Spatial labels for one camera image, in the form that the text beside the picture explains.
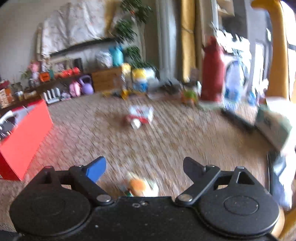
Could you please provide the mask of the black pen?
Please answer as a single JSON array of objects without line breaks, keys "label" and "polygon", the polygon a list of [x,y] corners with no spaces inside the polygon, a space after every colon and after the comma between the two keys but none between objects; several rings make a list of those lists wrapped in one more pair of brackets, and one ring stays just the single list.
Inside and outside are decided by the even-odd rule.
[{"label": "black pen", "polygon": [[241,130],[244,130],[248,133],[251,133],[255,130],[254,125],[252,125],[250,122],[246,121],[245,119],[241,118],[240,116],[235,114],[233,111],[230,111],[228,109],[221,109],[221,114]]}]

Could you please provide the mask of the red and white cardboard box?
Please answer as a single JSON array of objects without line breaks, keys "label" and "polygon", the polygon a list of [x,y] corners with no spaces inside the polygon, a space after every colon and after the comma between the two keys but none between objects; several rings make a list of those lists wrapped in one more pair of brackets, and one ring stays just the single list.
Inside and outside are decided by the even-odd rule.
[{"label": "red and white cardboard box", "polygon": [[53,126],[44,100],[13,110],[16,127],[1,141],[1,179],[22,181],[41,142]]}]

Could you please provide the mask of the orange label jar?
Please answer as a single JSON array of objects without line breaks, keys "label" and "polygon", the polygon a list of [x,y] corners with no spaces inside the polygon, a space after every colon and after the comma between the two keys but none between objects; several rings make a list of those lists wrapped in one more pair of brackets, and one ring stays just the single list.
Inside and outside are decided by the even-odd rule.
[{"label": "orange label jar", "polygon": [[181,101],[184,105],[193,108],[197,106],[199,97],[197,92],[192,87],[188,87],[184,85],[182,87]]}]

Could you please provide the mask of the white router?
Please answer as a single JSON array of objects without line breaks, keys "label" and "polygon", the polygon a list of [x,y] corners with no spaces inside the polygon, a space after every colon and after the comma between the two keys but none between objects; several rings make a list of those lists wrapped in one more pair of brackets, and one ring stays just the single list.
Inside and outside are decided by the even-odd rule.
[{"label": "white router", "polygon": [[56,87],[43,92],[41,97],[47,104],[53,104],[61,100],[61,92],[60,89]]}]

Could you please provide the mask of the pink bag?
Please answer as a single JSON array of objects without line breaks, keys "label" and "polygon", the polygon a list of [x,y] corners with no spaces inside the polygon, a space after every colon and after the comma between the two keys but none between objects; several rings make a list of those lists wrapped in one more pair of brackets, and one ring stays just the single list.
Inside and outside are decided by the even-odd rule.
[{"label": "pink bag", "polygon": [[72,81],[69,85],[69,93],[72,97],[81,96],[81,87],[77,81]]}]

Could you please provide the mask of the tissue box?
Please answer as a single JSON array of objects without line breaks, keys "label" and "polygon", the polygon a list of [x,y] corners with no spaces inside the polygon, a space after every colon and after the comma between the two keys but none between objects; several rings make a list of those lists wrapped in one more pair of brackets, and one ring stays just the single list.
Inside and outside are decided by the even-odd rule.
[{"label": "tissue box", "polygon": [[285,154],[295,149],[295,103],[282,97],[267,97],[258,109],[255,126],[274,148]]}]

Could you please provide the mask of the purple kettlebell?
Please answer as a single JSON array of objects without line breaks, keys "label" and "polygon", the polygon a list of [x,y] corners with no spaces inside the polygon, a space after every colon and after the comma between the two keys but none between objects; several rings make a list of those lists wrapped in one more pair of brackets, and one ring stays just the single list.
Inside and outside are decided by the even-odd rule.
[{"label": "purple kettlebell", "polygon": [[92,78],[90,75],[83,75],[79,77],[79,83],[81,85],[81,91],[84,95],[92,95],[94,93]]}]

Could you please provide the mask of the wooden tv cabinet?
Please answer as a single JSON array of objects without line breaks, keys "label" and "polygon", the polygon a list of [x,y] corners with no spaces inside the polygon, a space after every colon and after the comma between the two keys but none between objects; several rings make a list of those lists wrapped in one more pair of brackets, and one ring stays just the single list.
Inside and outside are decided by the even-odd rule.
[{"label": "wooden tv cabinet", "polygon": [[[122,67],[114,67],[110,69],[103,69],[97,72],[93,72],[90,74],[92,80],[92,87],[94,92],[102,92],[102,91],[111,91],[115,89],[121,89],[121,75],[122,75]],[[69,86],[73,80],[79,81],[79,78],[82,75],[71,76],[68,78],[58,78],[53,81],[48,81],[40,86],[36,87],[34,91],[36,91],[36,95],[32,98],[24,99],[22,101],[16,101],[15,103],[10,104],[6,108],[1,108],[1,112],[9,111],[11,109],[18,108],[20,106],[27,106],[30,103],[43,99],[43,93],[47,90],[55,89],[56,87],[60,89],[60,92],[63,90],[69,90]]]}]

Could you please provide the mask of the yellow tall snack packet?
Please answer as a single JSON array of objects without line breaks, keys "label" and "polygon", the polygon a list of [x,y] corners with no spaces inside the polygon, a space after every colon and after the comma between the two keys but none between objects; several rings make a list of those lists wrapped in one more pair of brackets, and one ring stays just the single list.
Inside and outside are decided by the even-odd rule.
[{"label": "yellow tall snack packet", "polygon": [[131,79],[132,67],[129,63],[122,63],[121,65],[121,97],[126,100],[132,89]]}]

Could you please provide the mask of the orange alarm clock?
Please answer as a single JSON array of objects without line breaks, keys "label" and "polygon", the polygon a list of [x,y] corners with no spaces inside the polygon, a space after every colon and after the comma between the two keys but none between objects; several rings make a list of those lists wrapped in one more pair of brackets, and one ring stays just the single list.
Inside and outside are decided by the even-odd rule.
[{"label": "orange alarm clock", "polygon": [[39,74],[39,79],[41,82],[48,82],[51,80],[49,72],[42,72]]}]

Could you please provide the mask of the yellow lid supplement bottle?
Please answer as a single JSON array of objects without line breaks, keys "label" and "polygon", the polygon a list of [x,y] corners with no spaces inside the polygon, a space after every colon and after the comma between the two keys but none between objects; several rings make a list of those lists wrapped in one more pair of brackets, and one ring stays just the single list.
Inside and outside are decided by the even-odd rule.
[{"label": "yellow lid supplement bottle", "polygon": [[147,92],[148,81],[144,68],[132,70],[133,89],[139,92]]}]

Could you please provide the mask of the black speaker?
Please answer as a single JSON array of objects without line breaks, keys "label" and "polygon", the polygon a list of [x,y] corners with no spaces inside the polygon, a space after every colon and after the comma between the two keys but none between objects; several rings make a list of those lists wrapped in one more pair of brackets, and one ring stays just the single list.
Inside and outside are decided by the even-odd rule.
[{"label": "black speaker", "polygon": [[74,59],[73,65],[75,68],[78,68],[80,70],[80,72],[84,71],[81,58]]}]

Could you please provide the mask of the teal detergent bottle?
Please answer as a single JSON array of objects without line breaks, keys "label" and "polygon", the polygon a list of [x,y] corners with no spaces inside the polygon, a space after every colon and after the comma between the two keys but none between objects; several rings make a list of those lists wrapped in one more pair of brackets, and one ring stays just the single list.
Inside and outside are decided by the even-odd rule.
[{"label": "teal detergent bottle", "polygon": [[124,55],[121,45],[110,47],[109,52],[112,56],[112,63],[114,67],[119,67],[124,63]]}]

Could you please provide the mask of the floral cloth covered tv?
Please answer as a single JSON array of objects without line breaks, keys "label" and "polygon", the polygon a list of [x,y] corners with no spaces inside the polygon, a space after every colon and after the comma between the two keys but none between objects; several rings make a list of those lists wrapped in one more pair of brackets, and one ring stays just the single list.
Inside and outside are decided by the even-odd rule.
[{"label": "floral cloth covered tv", "polygon": [[70,47],[111,37],[121,1],[77,1],[53,11],[37,28],[40,60]]}]

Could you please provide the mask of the white planter with plant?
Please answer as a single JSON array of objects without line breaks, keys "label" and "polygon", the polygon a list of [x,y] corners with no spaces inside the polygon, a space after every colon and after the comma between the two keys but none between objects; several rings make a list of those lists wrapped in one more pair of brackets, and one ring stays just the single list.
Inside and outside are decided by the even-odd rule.
[{"label": "white planter with plant", "polygon": [[146,61],[144,29],[152,8],[143,1],[120,1],[112,23],[112,35],[118,44],[123,45],[125,61],[132,69],[152,70],[154,65]]}]

